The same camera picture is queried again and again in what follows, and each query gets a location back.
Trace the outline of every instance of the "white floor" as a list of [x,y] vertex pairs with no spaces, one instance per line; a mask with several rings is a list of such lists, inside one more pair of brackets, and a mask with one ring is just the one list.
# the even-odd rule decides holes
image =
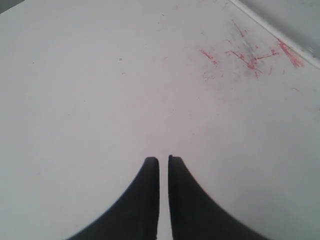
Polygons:
[[320,235],[320,70],[225,0],[26,0],[0,14],[0,239],[60,240],[167,157],[273,240]]

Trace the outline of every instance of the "white surface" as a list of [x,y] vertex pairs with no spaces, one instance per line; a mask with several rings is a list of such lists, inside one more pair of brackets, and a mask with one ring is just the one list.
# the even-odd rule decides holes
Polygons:
[[319,0],[231,0],[308,62],[320,68]]
[[318,239],[320,71],[230,2],[27,0],[0,32],[0,239],[70,237],[147,156],[171,239],[169,154],[261,234]]

